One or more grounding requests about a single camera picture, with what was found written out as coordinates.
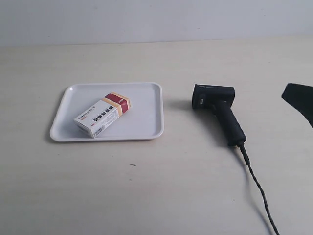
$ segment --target cardboard box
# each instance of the cardboard box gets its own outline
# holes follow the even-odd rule
[[[127,97],[111,92],[77,116],[74,122],[83,132],[95,138],[130,107]]]

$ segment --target black cable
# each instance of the black cable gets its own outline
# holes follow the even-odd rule
[[[253,170],[252,170],[252,168],[251,168],[251,166],[250,166],[250,160],[249,160],[248,154],[246,153],[246,149],[245,149],[245,147],[244,147],[243,144],[242,144],[242,145],[239,145],[238,147],[240,148],[240,151],[241,151],[241,153],[243,154],[244,160],[245,160],[245,162],[246,162],[246,164],[247,164],[247,166],[248,166],[248,168],[249,168],[249,171],[250,171],[250,173],[251,173],[251,176],[252,176],[254,182],[256,183],[257,187],[259,188],[259,190],[260,190],[260,192],[261,192],[261,194],[262,194],[263,202],[264,202],[264,206],[265,206],[265,210],[266,210],[266,214],[268,214],[268,218],[269,218],[270,224],[271,224],[272,227],[274,228],[275,233],[276,233],[277,235],[279,235],[279,232],[278,232],[278,230],[277,230],[277,228],[276,228],[276,225],[275,225],[275,223],[274,223],[274,221],[273,221],[273,219],[272,219],[272,216],[271,216],[270,213],[269,213],[268,202],[267,202],[267,200],[266,200],[265,193],[264,193],[264,191],[263,191],[263,189],[262,189],[260,183],[259,183],[258,180],[256,179],[256,177],[255,177],[255,175],[254,175],[254,173],[253,173]]]

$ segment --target barcode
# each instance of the barcode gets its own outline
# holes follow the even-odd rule
[[[93,135],[94,135],[94,136],[97,136],[97,135],[99,135],[100,132],[103,131],[103,130],[104,130],[104,125],[101,126]]]

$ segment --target red stripe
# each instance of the red stripe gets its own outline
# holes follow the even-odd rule
[[[121,98],[121,97],[118,97],[112,93],[109,93],[105,96],[105,98],[117,103],[117,104],[120,104],[121,107],[122,107],[122,113],[125,113],[127,110],[128,110],[128,105],[127,105],[127,100]]]

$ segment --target tray rim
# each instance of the tray rim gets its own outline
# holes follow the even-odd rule
[[[152,136],[139,136],[139,137],[134,137],[134,138],[127,138],[127,139],[121,139],[120,137],[118,138],[110,138],[110,137],[98,137],[98,138],[59,138],[54,135],[53,131],[55,129],[56,125],[56,119],[61,111],[61,107],[64,103],[64,100],[66,99],[66,96],[68,92],[71,91],[71,88],[74,86],[89,86],[89,85],[136,85],[136,84],[152,84],[155,85],[159,88],[159,96],[160,96],[160,113],[161,113],[161,130],[155,135]],[[153,140],[158,137],[160,137],[164,132],[164,110],[163,110],[163,92],[162,92],[162,87],[156,83],[156,82],[115,82],[115,83],[77,83],[72,86],[69,86],[65,89],[64,94],[62,96],[62,100],[59,104],[58,111],[55,114],[51,129],[50,129],[50,137],[56,141],[56,142],[86,142],[86,141],[134,141],[134,140]]]

